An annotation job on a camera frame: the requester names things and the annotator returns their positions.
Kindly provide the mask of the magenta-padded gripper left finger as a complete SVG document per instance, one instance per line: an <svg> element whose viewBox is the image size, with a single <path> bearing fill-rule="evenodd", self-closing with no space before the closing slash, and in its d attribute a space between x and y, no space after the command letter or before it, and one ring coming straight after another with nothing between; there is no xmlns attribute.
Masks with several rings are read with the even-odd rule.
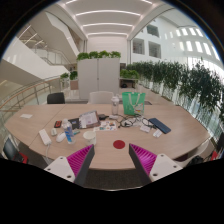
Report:
<svg viewBox="0 0 224 224"><path fill-rule="evenodd" d="M45 171L83 186L94 155L94 145L89 145L68 157L59 156L45 168Z"/></svg>

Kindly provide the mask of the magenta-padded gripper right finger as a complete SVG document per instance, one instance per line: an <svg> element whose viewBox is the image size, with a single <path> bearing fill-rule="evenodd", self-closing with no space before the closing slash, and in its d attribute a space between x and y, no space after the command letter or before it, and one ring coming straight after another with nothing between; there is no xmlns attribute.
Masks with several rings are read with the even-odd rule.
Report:
<svg viewBox="0 0 224 224"><path fill-rule="evenodd" d="M181 167L167 155L156 155L134 144L129 145L129 155L143 185L181 170Z"/></svg>

